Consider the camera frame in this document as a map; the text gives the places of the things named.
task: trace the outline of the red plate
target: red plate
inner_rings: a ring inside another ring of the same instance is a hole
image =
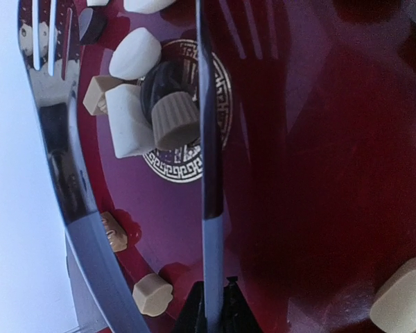
[[[416,36],[400,1],[311,2],[207,3],[226,74],[218,96],[231,96],[220,104],[233,115],[223,123],[225,272],[239,276],[264,332],[380,332],[368,318],[374,294],[416,256]],[[154,15],[126,13],[122,0],[101,8],[109,22],[83,50],[79,99],[131,30],[164,45],[194,40],[193,3]],[[78,121],[98,207],[129,234],[118,254],[128,283],[153,270],[175,288],[167,316],[150,321],[169,332],[202,278],[200,181],[170,181],[175,156],[154,170],[118,160],[106,117],[80,104]]]

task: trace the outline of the circular emblem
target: circular emblem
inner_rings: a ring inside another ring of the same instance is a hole
[[[231,81],[224,66],[213,53],[217,91],[217,117],[225,147],[232,125],[233,98]],[[183,59],[184,81],[193,91],[193,100],[198,103],[198,52],[197,42],[175,40],[162,49],[165,60]],[[202,156],[200,140],[174,151],[157,149],[144,155],[146,163],[159,176],[170,182],[186,183],[202,177]]]

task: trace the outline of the white background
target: white background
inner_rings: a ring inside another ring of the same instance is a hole
[[[32,103],[17,44],[17,0],[0,1],[0,333],[78,325]]]

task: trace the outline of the utensil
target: utensil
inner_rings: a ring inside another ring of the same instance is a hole
[[[217,123],[216,81],[203,0],[196,0],[200,135],[202,147],[202,238],[207,331],[219,332],[223,307],[222,140]]]
[[[19,47],[33,91],[46,160],[67,238],[87,286],[113,332],[149,332],[107,240],[80,147],[76,8],[72,0],[21,0],[18,24]],[[49,26],[49,36],[46,30],[39,35],[40,25]],[[46,48],[49,51],[41,56]]]

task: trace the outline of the dark round candy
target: dark round candy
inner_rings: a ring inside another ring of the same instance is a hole
[[[188,92],[183,83],[183,64],[178,61],[166,61],[156,65],[146,74],[141,86],[141,108],[148,123],[152,123],[151,112],[154,105],[165,96],[174,92]]]
[[[78,17],[81,45],[97,42],[106,27],[106,17],[94,8],[85,8]]]

